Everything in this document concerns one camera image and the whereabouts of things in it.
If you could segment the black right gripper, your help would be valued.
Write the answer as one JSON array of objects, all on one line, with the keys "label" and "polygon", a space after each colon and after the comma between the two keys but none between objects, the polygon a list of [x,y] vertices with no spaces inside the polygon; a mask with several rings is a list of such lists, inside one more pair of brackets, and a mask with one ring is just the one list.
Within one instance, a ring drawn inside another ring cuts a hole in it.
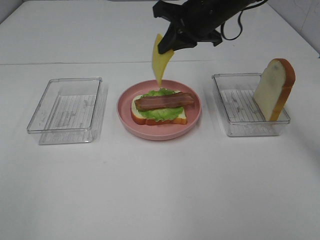
[{"label": "black right gripper", "polygon": [[188,0],[182,5],[159,0],[153,7],[155,18],[170,22],[159,42],[158,53],[194,48],[198,42],[222,42],[216,31],[221,24],[252,4],[251,0]]}]

